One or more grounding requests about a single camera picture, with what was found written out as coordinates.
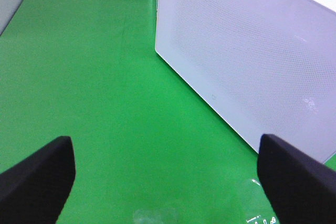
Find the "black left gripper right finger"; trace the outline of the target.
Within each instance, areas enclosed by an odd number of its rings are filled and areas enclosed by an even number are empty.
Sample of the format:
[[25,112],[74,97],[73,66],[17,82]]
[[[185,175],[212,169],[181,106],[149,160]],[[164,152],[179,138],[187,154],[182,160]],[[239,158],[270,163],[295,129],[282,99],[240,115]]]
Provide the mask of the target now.
[[257,175],[280,223],[335,223],[335,171],[273,134],[260,138]]

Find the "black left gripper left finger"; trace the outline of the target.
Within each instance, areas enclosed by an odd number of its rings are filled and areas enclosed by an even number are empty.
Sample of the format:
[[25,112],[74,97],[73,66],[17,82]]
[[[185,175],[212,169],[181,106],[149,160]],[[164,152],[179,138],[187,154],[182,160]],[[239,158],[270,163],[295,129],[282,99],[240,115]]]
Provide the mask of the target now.
[[56,223],[75,178],[71,137],[59,136],[1,173],[1,223]]

